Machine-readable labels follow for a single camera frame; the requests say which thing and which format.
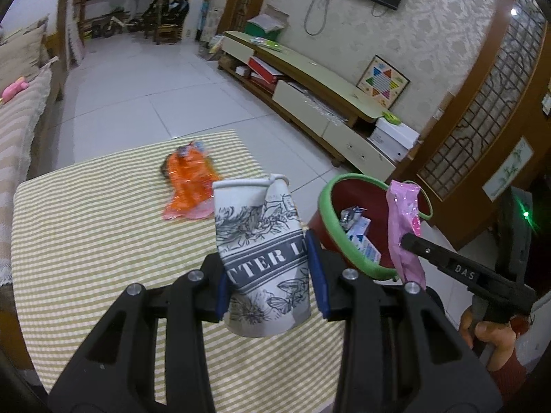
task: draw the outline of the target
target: pink plastic packet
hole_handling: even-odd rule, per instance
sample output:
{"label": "pink plastic packet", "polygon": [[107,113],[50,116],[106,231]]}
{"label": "pink plastic packet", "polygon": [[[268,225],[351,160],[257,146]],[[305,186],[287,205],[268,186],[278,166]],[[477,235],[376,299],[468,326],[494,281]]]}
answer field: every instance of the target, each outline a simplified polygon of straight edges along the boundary
{"label": "pink plastic packet", "polygon": [[421,236],[417,196],[421,188],[414,183],[392,180],[386,192],[388,202],[388,251],[402,282],[414,281],[426,289],[425,271],[413,253],[400,246],[402,236],[414,233]]}

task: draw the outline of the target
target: hanging power cord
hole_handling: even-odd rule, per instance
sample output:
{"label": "hanging power cord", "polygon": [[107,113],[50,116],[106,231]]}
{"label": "hanging power cord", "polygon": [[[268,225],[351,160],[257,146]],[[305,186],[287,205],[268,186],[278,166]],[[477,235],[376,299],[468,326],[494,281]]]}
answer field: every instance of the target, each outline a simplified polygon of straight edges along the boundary
{"label": "hanging power cord", "polygon": [[375,8],[377,6],[380,6],[379,3],[373,3],[373,6],[371,6],[371,15],[373,15],[374,17],[382,17],[388,12],[388,8],[385,8],[385,10],[382,11],[380,14],[375,14]]}
{"label": "hanging power cord", "polygon": [[312,0],[312,3],[310,3],[310,7],[308,8],[308,11],[306,12],[306,15],[304,17],[304,31],[306,31],[306,34],[311,35],[312,37],[315,37],[316,35],[320,35],[322,31],[325,29],[325,25],[327,23],[327,12],[329,11],[329,2],[330,0],[325,0],[325,11],[323,13],[323,24],[321,25],[321,28],[318,32],[315,32],[312,34],[310,31],[308,31],[308,28],[306,27],[308,23],[308,19],[310,18],[310,14],[312,13],[312,8],[316,0]]}

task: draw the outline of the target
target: green trash can rim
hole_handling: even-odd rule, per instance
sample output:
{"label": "green trash can rim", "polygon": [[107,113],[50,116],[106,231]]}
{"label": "green trash can rim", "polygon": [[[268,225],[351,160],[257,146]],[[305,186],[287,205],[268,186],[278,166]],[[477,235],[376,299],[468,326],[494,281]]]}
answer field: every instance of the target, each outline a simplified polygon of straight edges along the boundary
{"label": "green trash can rim", "polygon": [[[379,281],[386,281],[389,279],[397,278],[398,273],[395,269],[387,269],[386,267],[375,264],[373,261],[366,258],[363,253],[360,252],[356,248],[356,246],[348,240],[348,237],[346,237],[346,233],[341,227],[340,219],[337,217],[333,208],[333,204],[331,202],[331,193],[333,191],[333,187],[338,182],[348,179],[363,180],[383,189],[384,191],[388,189],[388,185],[385,182],[381,182],[381,180],[377,180],[376,178],[363,174],[341,174],[339,176],[336,176],[323,188],[318,199],[318,208],[323,224],[331,239],[335,242],[335,245],[338,246],[342,254],[359,270],[361,270],[371,278]],[[427,215],[420,212],[419,216],[424,220],[428,220],[433,216],[433,207],[425,191],[423,191],[422,188],[421,191],[429,205],[430,213]]]}

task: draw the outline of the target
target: striped tablecloth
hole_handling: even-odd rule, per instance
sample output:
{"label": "striped tablecloth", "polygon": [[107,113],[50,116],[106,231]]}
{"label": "striped tablecloth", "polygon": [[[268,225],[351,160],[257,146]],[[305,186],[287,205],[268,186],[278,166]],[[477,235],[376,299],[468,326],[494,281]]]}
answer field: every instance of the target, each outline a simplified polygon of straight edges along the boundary
{"label": "striped tablecloth", "polygon": [[[138,281],[171,284],[216,251],[214,221],[164,221],[171,189],[165,156],[205,142],[224,178],[264,176],[235,132],[196,135],[97,158],[21,184],[15,195],[12,265],[21,329],[50,390],[111,303]],[[205,323],[205,348],[218,412],[315,412],[334,397],[343,325],[312,316],[283,335],[249,339]],[[164,393],[160,322],[155,392]]]}

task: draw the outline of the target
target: green box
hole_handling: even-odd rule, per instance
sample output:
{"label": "green box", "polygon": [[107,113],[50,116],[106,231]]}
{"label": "green box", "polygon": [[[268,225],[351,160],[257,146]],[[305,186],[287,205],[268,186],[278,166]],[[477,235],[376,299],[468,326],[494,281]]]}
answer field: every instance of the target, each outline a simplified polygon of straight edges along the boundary
{"label": "green box", "polygon": [[252,35],[253,37],[262,37],[268,40],[276,41],[282,30],[266,32],[260,26],[256,26],[250,22],[245,25],[245,34]]}

